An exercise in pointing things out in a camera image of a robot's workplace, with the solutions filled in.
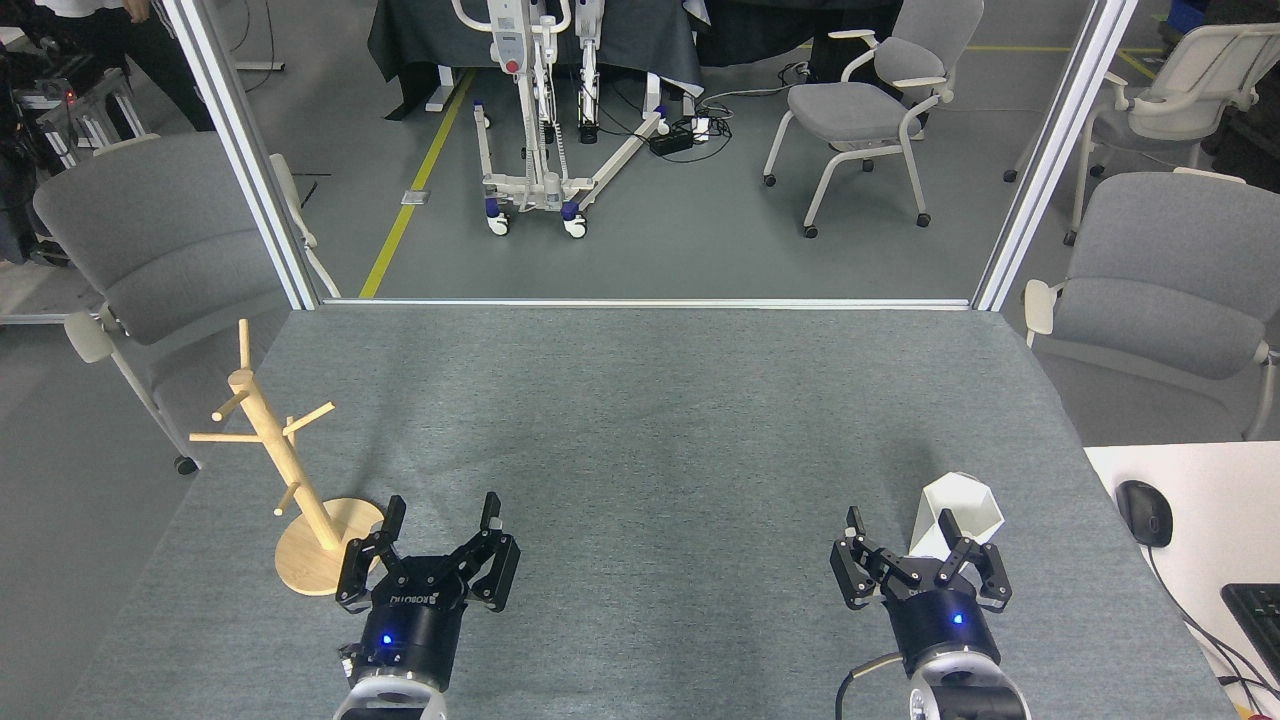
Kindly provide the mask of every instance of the black tablecloth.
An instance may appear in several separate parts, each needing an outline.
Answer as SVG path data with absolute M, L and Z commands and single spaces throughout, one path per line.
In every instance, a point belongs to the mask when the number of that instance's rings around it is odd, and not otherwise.
M 1038 720 L 1234 716 L 997 314 L 325 307 L 260 378 L 279 413 L 337 404 L 302 461 L 323 497 L 402 495 L 403 553 L 451 551 L 502 496 L 522 555 L 506 611 L 466 614 L 460 719 L 829 720 L 895 648 L 832 578 L 845 509 L 905 550 L 948 470 L 1006 516 L 989 625 Z M 210 448 L 64 720 L 330 716 L 365 618 L 276 578 L 280 491 L 261 446 Z M 864 678 L 849 716 L 902 717 L 906 691 Z

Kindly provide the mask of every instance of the computer mouse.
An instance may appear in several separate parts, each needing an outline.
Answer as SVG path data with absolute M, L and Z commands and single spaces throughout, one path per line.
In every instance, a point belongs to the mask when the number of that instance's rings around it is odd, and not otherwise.
M 1125 480 L 1116 487 L 1116 506 L 1139 543 L 1165 547 L 1174 538 L 1174 512 L 1158 489 L 1142 480 Z

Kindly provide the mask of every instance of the wooden mug tree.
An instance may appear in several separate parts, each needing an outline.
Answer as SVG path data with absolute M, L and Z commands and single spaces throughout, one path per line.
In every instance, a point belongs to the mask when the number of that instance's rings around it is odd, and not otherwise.
M 383 520 L 383 512 L 367 500 L 339 497 L 320 502 L 311 479 L 297 452 L 297 432 L 334 409 L 325 402 L 311 413 L 282 424 L 271 410 L 262 388 L 250 368 L 248 320 L 239 322 L 241 366 L 227 378 L 232 398 L 214 410 L 212 419 L 221 421 L 236 407 L 253 425 L 253 434 L 191 433 L 195 442 L 257 442 L 275 464 L 284 480 L 284 497 L 275 506 L 276 516 L 284 515 L 289 501 L 298 503 L 302 515 L 294 519 L 275 544 L 275 571 L 294 592 L 310 596 L 333 594 L 347 542 L 362 538 Z

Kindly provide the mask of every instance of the patient lift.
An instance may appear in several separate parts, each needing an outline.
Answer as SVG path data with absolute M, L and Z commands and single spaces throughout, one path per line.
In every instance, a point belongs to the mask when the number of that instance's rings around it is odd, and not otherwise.
M 589 178 L 570 176 L 564 158 L 564 135 L 556 115 L 556 88 L 552 69 L 558 54 L 556 36 L 568 29 L 573 15 L 570 1 L 559 0 L 561 19 L 547 13 L 543 0 L 486 0 L 489 22 L 472 19 L 453 0 L 453 12 L 465 26 L 493 33 L 490 56 L 511 76 L 520 92 L 520 111 L 525 123 L 525 174 L 522 177 L 493 172 L 489 154 L 489 118 L 484 104 L 475 101 L 472 113 L 480 141 L 480 173 L 485 193 L 485 217 L 494 234 L 507 234 L 509 214 L 547 210 L 559 213 L 564 229 L 573 237 L 586 234 L 582 211 L 595 201 L 604 186 L 622 169 L 653 133 L 667 133 L 662 108 L 645 113 L 640 127 Z M 579 100 L 579 132 L 582 142 L 594 142 L 599 73 L 595 54 L 600 46 L 604 0 L 577 0 L 575 31 L 582 47 L 582 92 Z M 554 147 L 559 172 L 550 169 Z

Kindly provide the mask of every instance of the person's leg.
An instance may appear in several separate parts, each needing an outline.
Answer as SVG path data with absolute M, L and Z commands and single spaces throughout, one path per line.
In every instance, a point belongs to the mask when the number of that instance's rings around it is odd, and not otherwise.
M 192 127 L 197 131 L 214 129 L 214 119 L 196 91 L 196 78 L 187 65 L 187 56 L 156 14 L 152 12 L 146 22 L 131 23 L 125 32 L 125 53 L 138 68 L 173 100 Z
M 97 10 L 84 18 L 52 15 L 50 22 L 81 50 L 97 58 L 105 67 L 128 73 L 124 49 L 128 41 L 129 14 L 123 8 Z

